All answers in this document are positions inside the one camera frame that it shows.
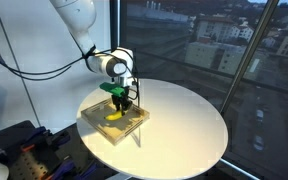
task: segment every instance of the wooden tray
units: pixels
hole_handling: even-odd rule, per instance
[[[116,111],[111,98],[81,111],[82,118],[100,132],[109,142],[117,145],[143,122],[149,119],[149,112],[136,105],[120,119],[108,121],[104,117]]]

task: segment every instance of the white round table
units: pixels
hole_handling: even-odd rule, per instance
[[[150,119],[116,146],[80,114],[110,96],[101,89],[89,94],[78,109],[77,128],[88,149],[112,169],[140,179],[186,179],[207,171],[222,157],[227,127],[198,94],[172,83],[140,79],[140,107]]]

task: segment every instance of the banana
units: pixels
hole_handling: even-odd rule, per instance
[[[105,117],[106,120],[109,120],[109,121],[115,121],[115,120],[118,120],[122,117],[122,111],[119,110],[119,111],[116,111],[108,116]]]

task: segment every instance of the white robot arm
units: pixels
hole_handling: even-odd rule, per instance
[[[50,0],[50,2],[65,22],[82,53],[84,55],[98,53],[99,51],[88,33],[96,19],[93,0]],[[130,57],[133,56],[132,51],[117,48],[111,55],[113,56],[90,56],[87,58],[86,65],[95,73],[113,78],[118,77],[117,84],[122,87],[132,86],[133,78],[130,72],[133,68],[132,57]]]

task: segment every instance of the green object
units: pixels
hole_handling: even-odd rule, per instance
[[[103,89],[104,91],[107,91],[109,93],[112,93],[113,95],[117,97],[122,97],[122,93],[124,93],[124,89],[118,85],[118,84],[111,84],[111,83],[102,83],[100,85],[100,88]]]

